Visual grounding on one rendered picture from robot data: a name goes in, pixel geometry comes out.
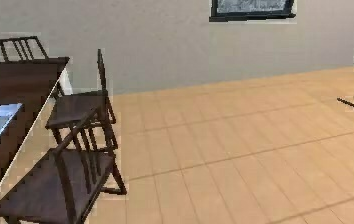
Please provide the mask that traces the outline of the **dark brown wooden chair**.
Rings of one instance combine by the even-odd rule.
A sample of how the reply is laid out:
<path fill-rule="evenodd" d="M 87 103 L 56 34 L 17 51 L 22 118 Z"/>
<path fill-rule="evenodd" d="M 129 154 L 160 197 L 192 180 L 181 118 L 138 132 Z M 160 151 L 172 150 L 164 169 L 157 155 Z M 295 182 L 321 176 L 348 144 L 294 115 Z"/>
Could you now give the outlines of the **dark brown wooden chair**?
<path fill-rule="evenodd" d="M 7 54 L 7 50 L 5 44 L 7 42 L 11 42 L 14 46 L 15 51 L 18 54 L 20 61 L 34 61 L 36 57 L 33 54 L 32 48 L 30 47 L 29 42 L 33 40 L 36 42 L 38 48 L 41 51 L 41 54 L 44 59 L 48 59 L 49 56 L 44 49 L 41 41 L 37 36 L 23 36 L 23 37 L 10 37 L 10 38 L 3 38 L 0 39 L 0 49 L 2 53 L 2 57 L 5 62 L 10 62 L 9 56 Z"/>
<path fill-rule="evenodd" d="M 45 128 L 51 130 L 57 143 L 62 141 L 60 129 L 76 125 L 91 108 L 100 106 L 106 113 L 110 125 L 116 123 L 114 110 L 109 99 L 106 69 L 102 50 L 97 51 L 97 66 L 101 89 L 61 96 L 55 101 Z"/>
<path fill-rule="evenodd" d="M 97 147 L 91 120 L 104 117 L 89 110 L 55 148 L 0 199 L 7 224 L 84 224 L 102 193 L 125 195 L 113 145 Z"/>

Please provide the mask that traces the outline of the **dark brown wooden table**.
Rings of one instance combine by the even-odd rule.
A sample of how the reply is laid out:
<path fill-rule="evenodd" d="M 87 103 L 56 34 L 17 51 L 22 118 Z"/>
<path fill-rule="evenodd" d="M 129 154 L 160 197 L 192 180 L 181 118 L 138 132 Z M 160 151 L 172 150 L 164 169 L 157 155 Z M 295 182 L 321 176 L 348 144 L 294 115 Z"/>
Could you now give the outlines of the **dark brown wooden table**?
<path fill-rule="evenodd" d="M 69 60 L 57 57 L 0 62 L 0 105 L 22 104 L 0 136 L 0 182 Z"/>

